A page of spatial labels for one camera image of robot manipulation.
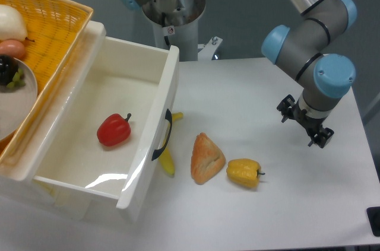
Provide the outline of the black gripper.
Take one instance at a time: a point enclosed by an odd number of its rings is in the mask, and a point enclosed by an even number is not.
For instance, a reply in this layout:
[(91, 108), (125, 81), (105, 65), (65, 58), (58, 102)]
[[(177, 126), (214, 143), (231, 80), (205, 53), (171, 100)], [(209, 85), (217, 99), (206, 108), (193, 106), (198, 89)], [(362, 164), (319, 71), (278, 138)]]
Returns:
[(324, 148), (334, 135), (334, 131), (330, 128), (324, 128), (323, 122), (328, 117), (329, 111), (319, 111), (308, 106), (300, 107), (295, 103), (292, 95), (287, 95), (277, 106), (277, 110), (281, 113), (281, 122), (286, 120), (295, 120), (307, 132), (310, 137), (308, 147), (317, 145)]

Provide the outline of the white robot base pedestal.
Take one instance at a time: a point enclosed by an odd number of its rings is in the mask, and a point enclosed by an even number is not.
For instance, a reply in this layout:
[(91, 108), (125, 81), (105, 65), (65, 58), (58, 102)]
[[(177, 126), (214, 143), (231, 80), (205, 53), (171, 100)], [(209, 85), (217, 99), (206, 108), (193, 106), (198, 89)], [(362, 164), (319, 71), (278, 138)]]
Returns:
[(155, 46), (179, 48), (180, 61), (198, 59), (198, 22), (205, 0), (151, 0), (142, 12), (153, 27)]

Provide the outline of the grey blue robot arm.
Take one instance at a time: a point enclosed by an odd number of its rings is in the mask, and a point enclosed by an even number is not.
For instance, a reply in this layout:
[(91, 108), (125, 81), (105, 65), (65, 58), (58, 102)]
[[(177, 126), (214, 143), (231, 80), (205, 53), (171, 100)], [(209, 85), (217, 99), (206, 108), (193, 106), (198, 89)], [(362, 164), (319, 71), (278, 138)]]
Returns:
[[(141, 9), (154, 30), (157, 47), (179, 48), (181, 61), (208, 60), (220, 41), (198, 43), (198, 20), (205, 0), (121, 0), (129, 9)], [(261, 52), (275, 66), (302, 86), (298, 99), (285, 97), (277, 106), (284, 120), (295, 120), (310, 137), (311, 144), (324, 147), (333, 130), (324, 120), (349, 91), (355, 67), (345, 56), (324, 55), (322, 50), (355, 22), (352, 0), (291, 0), (303, 21), (297, 28), (284, 25), (272, 29)]]

